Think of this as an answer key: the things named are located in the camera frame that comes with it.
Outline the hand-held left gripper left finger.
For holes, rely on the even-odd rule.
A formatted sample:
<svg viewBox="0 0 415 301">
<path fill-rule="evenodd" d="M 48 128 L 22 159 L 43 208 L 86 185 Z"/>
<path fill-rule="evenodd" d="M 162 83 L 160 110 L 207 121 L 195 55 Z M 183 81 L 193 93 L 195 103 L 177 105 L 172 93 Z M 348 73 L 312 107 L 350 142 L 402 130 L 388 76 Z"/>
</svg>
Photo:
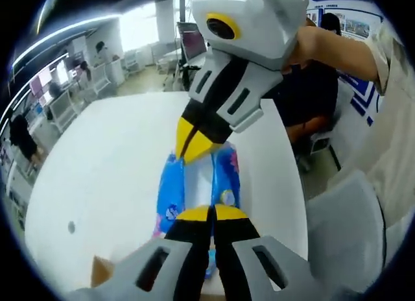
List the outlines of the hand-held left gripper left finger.
<svg viewBox="0 0 415 301">
<path fill-rule="evenodd" d="M 118 263 L 93 258 L 91 286 L 66 300 L 199 300 L 208 267 L 209 207 L 182 212 L 163 238 L 154 238 Z"/>
</svg>

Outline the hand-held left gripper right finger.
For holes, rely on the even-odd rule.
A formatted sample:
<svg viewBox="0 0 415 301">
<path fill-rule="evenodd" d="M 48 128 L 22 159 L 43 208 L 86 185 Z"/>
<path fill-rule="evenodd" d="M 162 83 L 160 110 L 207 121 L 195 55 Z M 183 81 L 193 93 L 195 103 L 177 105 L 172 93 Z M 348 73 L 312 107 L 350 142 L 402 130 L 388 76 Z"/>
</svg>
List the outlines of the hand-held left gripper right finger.
<svg viewBox="0 0 415 301">
<path fill-rule="evenodd" d="M 356 300 L 356 292 L 313 277 L 307 260 L 261 236 L 238 208 L 217 204 L 216 262 L 227 300 Z"/>
</svg>

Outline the person's right hand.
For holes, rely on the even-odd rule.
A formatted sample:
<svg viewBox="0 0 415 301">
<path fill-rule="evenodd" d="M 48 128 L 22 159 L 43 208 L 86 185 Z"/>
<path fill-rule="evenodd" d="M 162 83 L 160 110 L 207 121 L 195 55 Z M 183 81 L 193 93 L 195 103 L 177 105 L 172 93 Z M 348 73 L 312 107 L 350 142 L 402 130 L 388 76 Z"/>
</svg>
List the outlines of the person's right hand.
<svg viewBox="0 0 415 301">
<path fill-rule="evenodd" d="M 329 31 L 318 27 L 302 27 L 296 36 L 294 50 L 286 59 L 281 72 L 286 75 L 297 69 L 304 69 L 311 62 L 327 63 L 325 39 Z"/>
</svg>

